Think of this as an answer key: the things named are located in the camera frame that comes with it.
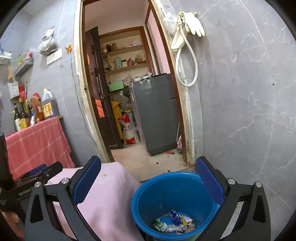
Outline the person's left hand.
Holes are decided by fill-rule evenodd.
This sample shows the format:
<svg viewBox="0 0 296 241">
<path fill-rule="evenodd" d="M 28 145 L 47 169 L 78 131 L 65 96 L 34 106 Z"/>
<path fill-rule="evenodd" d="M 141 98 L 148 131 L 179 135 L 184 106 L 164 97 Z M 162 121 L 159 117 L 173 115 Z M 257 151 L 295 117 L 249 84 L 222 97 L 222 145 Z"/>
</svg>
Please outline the person's left hand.
<svg viewBox="0 0 296 241">
<path fill-rule="evenodd" d="M 8 211 L 8 212 L 1 211 L 1 213 L 2 213 L 3 217 L 5 218 L 6 222 L 8 223 L 8 225 L 10 226 L 10 228 L 12 229 L 12 231 L 14 232 L 14 234 L 20 240 L 24 240 L 24 234 L 17 225 L 17 223 L 20 222 L 19 216 L 12 211 Z"/>
</svg>

